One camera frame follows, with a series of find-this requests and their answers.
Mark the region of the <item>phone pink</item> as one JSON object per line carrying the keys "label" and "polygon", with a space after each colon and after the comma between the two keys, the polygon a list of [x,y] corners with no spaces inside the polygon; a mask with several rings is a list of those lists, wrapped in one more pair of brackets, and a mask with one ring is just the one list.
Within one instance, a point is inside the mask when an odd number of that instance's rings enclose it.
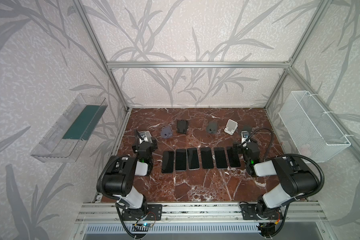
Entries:
{"label": "phone pink", "polygon": [[227,156],[228,156],[230,167],[231,168],[240,168],[241,163],[240,163],[238,150],[234,147],[227,147],[226,150],[227,150]]}

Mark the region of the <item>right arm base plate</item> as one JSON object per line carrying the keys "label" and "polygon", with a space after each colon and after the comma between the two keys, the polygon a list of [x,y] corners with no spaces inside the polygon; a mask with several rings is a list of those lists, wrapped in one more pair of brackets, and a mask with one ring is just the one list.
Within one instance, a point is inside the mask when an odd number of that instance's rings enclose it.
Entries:
{"label": "right arm base plate", "polygon": [[239,207],[244,220],[279,221],[283,217],[281,208],[271,209],[263,203],[250,204],[241,202]]}

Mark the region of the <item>white phone stand back right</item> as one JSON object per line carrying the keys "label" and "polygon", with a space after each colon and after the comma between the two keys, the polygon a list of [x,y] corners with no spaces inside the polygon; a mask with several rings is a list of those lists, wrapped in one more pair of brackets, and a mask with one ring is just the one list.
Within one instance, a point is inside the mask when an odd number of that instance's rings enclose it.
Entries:
{"label": "white phone stand back right", "polygon": [[238,123],[229,119],[224,129],[224,132],[232,136],[237,128],[238,128]]}

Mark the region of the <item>grey round stand far left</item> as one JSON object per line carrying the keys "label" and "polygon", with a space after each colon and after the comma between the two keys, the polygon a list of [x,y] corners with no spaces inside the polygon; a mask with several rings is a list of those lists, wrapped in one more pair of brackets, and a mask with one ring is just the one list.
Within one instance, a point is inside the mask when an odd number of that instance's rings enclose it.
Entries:
{"label": "grey round stand far left", "polygon": [[161,137],[163,139],[169,139],[173,136],[173,130],[171,126],[166,126],[161,130]]}

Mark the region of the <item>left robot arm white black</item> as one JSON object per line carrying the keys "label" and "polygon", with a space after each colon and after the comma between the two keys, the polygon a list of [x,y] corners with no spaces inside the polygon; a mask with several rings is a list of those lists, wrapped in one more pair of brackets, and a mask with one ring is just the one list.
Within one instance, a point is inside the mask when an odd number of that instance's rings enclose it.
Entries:
{"label": "left robot arm white black", "polygon": [[157,140],[143,141],[133,146],[136,156],[111,156],[97,181],[97,191],[116,200],[116,206],[126,212],[146,215],[146,197],[134,187],[135,176],[148,176],[154,166],[153,152]]}

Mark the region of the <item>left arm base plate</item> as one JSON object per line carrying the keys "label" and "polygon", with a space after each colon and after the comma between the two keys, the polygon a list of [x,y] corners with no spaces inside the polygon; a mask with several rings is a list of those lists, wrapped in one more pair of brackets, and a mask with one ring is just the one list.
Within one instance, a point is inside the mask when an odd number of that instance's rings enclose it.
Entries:
{"label": "left arm base plate", "polygon": [[163,213],[163,205],[148,204],[140,209],[126,209],[122,211],[124,221],[135,221],[143,219],[145,221],[160,221]]}

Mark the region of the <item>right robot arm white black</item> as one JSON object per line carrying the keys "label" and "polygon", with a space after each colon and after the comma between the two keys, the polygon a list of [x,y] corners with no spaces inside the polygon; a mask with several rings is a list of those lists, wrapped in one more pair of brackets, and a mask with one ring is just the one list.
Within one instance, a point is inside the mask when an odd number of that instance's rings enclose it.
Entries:
{"label": "right robot arm white black", "polygon": [[258,215],[264,216],[294,201],[313,196],[324,186],[323,170],[306,156],[283,154],[260,162],[260,149],[257,143],[234,143],[233,150],[243,155],[247,173],[251,177],[277,176],[279,179],[276,187],[258,198]]}

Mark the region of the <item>aluminium front rail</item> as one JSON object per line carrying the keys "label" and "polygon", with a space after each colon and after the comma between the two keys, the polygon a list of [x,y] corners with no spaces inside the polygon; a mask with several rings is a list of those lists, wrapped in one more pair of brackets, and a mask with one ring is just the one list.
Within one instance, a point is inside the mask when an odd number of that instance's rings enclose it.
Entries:
{"label": "aluminium front rail", "polygon": [[[244,220],[238,202],[167,202],[163,205],[160,221],[164,223],[240,223],[270,222]],[[286,215],[287,222],[327,222],[319,202],[294,202]],[[76,224],[119,223],[117,208],[113,203],[83,204],[75,220]]]}

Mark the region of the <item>clear plastic wall tray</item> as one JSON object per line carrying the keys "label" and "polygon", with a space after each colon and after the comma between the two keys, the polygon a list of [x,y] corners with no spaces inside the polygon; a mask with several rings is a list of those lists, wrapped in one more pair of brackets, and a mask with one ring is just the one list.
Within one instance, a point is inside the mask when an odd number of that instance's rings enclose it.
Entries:
{"label": "clear plastic wall tray", "polygon": [[105,97],[78,94],[31,151],[42,163],[74,163],[108,107]]}

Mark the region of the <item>grey round phone stand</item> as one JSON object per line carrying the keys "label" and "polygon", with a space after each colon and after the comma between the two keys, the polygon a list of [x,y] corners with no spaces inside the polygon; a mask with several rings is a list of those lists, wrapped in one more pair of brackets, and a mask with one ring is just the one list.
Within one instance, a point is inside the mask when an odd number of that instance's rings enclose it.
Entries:
{"label": "grey round phone stand", "polygon": [[209,134],[216,134],[218,132],[218,123],[209,122],[206,128],[206,132]]}

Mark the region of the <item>black folding phone stand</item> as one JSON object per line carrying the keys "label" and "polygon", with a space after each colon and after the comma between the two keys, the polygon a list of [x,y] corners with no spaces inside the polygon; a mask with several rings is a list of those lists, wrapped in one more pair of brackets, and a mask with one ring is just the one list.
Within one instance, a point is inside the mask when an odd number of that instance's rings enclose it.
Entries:
{"label": "black folding phone stand", "polygon": [[177,133],[186,134],[188,130],[189,123],[186,120],[177,121]]}

